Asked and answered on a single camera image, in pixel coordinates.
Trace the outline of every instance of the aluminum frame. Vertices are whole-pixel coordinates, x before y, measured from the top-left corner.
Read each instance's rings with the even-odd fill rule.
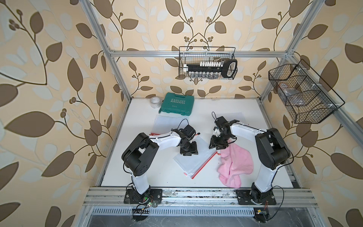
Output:
[[[126,187],[90,187],[84,206],[129,206],[123,200],[126,194]],[[238,204],[236,189],[231,188],[168,188],[152,187],[152,189],[162,189],[163,198],[158,206],[174,207],[233,207]],[[282,189],[274,188],[276,205],[269,207],[279,207],[282,202]],[[310,189],[284,189],[284,202],[281,207],[318,207]],[[243,205],[241,207],[264,207],[265,205]]]
[[[204,53],[203,51],[188,51],[188,53]],[[208,53],[226,53],[228,51],[208,51]],[[111,50],[112,57],[179,57],[179,51],[127,51],[127,50]],[[286,57],[286,51],[235,51],[234,57]]]
[[[103,177],[104,177],[104,175],[106,173],[106,169],[107,169],[107,167],[108,167],[108,165],[110,163],[110,159],[111,159],[112,153],[114,151],[116,142],[118,140],[118,136],[119,136],[119,134],[121,132],[121,128],[122,128],[123,122],[125,121],[126,114],[127,114],[127,111],[129,110],[130,104],[131,104],[131,102],[128,102],[126,104],[126,108],[125,108],[125,110],[124,110],[124,112],[122,114],[120,124],[117,127],[116,133],[114,135],[114,139],[113,139],[113,141],[112,141],[112,143],[110,145],[109,152],[107,154],[107,158],[106,158],[105,162],[103,163],[102,169],[101,169],[100,174],[99,174],[99,176],[97,178],[97,181],[96,181],[96,186],[97,187],[100,187],[101,186]]]
[[[110,63],[111,69],[112,69],[113,73],[115,74],[115,78],[116,78],[119,86],[121,87],[121,90],[123,91],[126,100],[128,102],[130,102],[131,95],[129,93],[129,90],[127,89],[125,81],[123,80],[121,72],[120,72],[119,68],[117,67],[117,63],[116,63],[115,59],[110,55],[110,47],[107,44],[106,38],[102,32],[101,26],[99,25],[99,23],[97,21],[96,15],[94,14],[94,12],[92,10],[91,3],[89,2],[89,0],[80,0],[79,2],[81,3],[82,9],[85,12],[85,14],[93,28],[95,36],[105,54],[105,57],[107,58],[108,62]]]
[[[91,23],[91,26],[95,32],[96,37],[98,38],[98,41],[101,45],[102,50],[105,53],[105,56],[107,60],[110,63],[110,66],[115,73],[116,80],[118,81],[121,89],[124,91],[125,98],[128,102],[127,107],[125,109],[124,115],[122,117],[122,120],[118,126],[116,134],[118,135],[122,123],[125,119],[125,116],[128,111],[128,107],[131,102],[131,96],[127,89],[126,83],[123,80],[122,74],[119,71],[119,68],[117,66],[117,63],[114,59],[114,57],[178,57],[179,52],[172,52],[172,51],[114,51],[110,50],[109,46],[107,45],[106,39],[103,35],[103,32],[100,28],[100,25],[94,15],[94,12],[92,10],[92,6],[88,0],[80,0],[83,11],[85,12],[88,20]],[[279,52],[251,52],[251,51],[236,51],[235,57],[277,57],[282,58],[279,64],[284,64],[287,60],[291,60],[290,53],[293,53],[296,49],[297,45],[299,44],[302,36],[305,34],[307,28],[310,26],[311,22],[316,17],[317,13],[319,12],[324,0],[314,0],[311,4],[310,8],[308,9],[308,12],[303,19],[301,25],[299,26],[296,34],[293,37],[293,40],[290,42],[288,48],[286,51],[279,51]],[[266,119],[266,122],[268,124],[271,124],[269,121],[269,118],[263,108],[263,101],[268,97],[269,92],[271,91],[272,86],[268,83],[266,86],[265,91],[260,96],[260,107],[261,111],[264,114],[264,117]],[[354,138],[360,139],[360,145],[363,147],[363,139],[362,139],[362,129],[357,128],[359,127],[356,122],[354,122],[346,113],[341,113],[340,111],[336,111],[335,114],[336,118],[340,122],[344,122],[344,127],[347,129],[347,131],[350,134],[355,134],[353,136]],[[109,159],[111,158],[112,151],[114,149],[116,143],[116,139],[113,141],[111,147],[110,147],[110,153],[106,158],[105,164],[103,165],[102,171],[97,180],[97,185],[99,186],[101,184],[101,181],[103,179],[105,170],[107,168]],[[236,195],[234,192],[234,189],[220,189],[221,193],[216,192],[218,189],[195,189],[195,188],[160,188],[163,189],[163,194],[165,196],[168,196],[168,199],[178,199],[179,202],[184,202],[183,206],[195,206],[194,203],[201,203],[202,206],[235,206],[238,205]],[[311,214],[315,215],[315,217],[318,217],[316,214],[318,214],[318,205],[314,199],[314,196],[312,195],[311,191],[309,189],[285,189],[285,198],[284,203],[282,207],[308,207],[309,211],[311,210]],[[274,189],[274,193],[276,195],[277,202],[281,202],[281,190],[280,189]],[[123,205],[123,198],[122,196],[125,196],[125,187],[91,187],[89,193],[87,194],[86,200],[84,205],[82,206],[79,217],[75,223],[75,225],[79,226],[85,226],[88,223],[88,220],[90,218],[91,211],[94,206],[101,205],[101,204],[107,204],[112,203],[113,206],[122,206]],[[167,204],[167,200],[163,200],[163,203],[161,206],[167,205],[167,206],[180,206],[180,204]]]

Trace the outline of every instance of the clear plastic bag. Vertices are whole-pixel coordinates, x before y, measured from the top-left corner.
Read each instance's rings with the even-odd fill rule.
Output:
[[[207,162],[217,153],[216,149],[209,149],[209,144],[201,137],[195,139],[197,142],[198,155],[183,156],[177,154],[173,159],[181,167],[186,176],[194,178]]]
[[[295,88],[286,88],[284,86],[280,87],[292,105],[305,106],[302,92],[296,90]]]

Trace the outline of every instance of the pink cloth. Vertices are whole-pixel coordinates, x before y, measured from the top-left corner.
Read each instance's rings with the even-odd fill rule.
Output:
[[[241,187],[240,174],[251,174],[253,161],[248,150],[232,143],[221,150],[222,165],[218,168],[222,184],[231,188]]]

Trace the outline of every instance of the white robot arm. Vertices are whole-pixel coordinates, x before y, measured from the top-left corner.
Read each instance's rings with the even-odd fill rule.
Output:
[[[257,129],[239,121],[227,121],[224,117],[215,120],[215,133],[209,148],[217,150],[228,147],[228,139],[236,136],[256,142],[258,157],[262,163],[256,181],[251,188],[251,201],[255,204],[264,202],[272,190],[272,181],[280,167],[284,165],[291,153],[277,129]]]
[[[198,154],[197,143],[191,142],[197,135],[194,128],[187,125],[183,129],[173,129],[167,134],[158,136],[147,136],[140,133],[122,154],[122,160],[131,173],[134,184],[133,200],[142,202],[145,197],[149,198],[150,185],[147,180],[146,171],[154,160],[158,150],[168,147],[180,146],[180,153],[184,156]]]

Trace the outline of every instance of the wire basket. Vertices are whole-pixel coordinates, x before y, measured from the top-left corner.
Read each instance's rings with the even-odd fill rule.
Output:
[[[305,61],[285,64],[269,71],[269,81],[289,112],[294,123],[318,124],[345,104],[329,84],[312,69],[333,91],[340,104],[328,96],[328,92],[315,83],[305,71]]]
[[[234,47],[179,47],[179,76],[190,79],[233,80],[237,73]]]

